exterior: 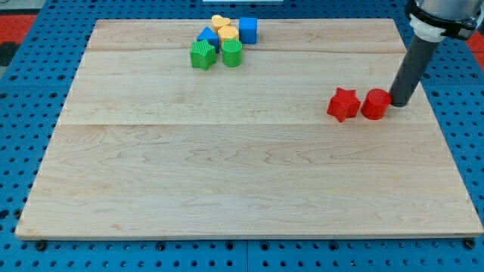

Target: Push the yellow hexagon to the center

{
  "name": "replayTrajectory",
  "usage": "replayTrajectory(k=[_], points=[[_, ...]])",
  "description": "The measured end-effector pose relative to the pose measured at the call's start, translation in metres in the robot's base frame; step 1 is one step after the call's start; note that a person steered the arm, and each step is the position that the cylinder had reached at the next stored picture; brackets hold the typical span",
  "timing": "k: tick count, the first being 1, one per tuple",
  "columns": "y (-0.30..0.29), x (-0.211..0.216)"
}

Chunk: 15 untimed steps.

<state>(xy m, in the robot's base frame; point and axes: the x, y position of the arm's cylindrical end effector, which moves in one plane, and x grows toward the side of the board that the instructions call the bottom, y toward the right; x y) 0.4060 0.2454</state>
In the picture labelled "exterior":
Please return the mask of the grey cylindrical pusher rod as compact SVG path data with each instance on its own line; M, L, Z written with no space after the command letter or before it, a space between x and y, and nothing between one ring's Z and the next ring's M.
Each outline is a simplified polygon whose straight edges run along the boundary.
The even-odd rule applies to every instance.
M408 104L438 46L438 42L428 42L419 36L412 39L389 89L392 106Z

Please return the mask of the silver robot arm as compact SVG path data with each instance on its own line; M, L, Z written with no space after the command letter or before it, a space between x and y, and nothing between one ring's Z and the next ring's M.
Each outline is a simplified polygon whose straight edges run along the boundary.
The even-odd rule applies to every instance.
M405 15L414 38L389 90L394 107L405 107L439 44L468 40L483 22L483 0L408 0Z

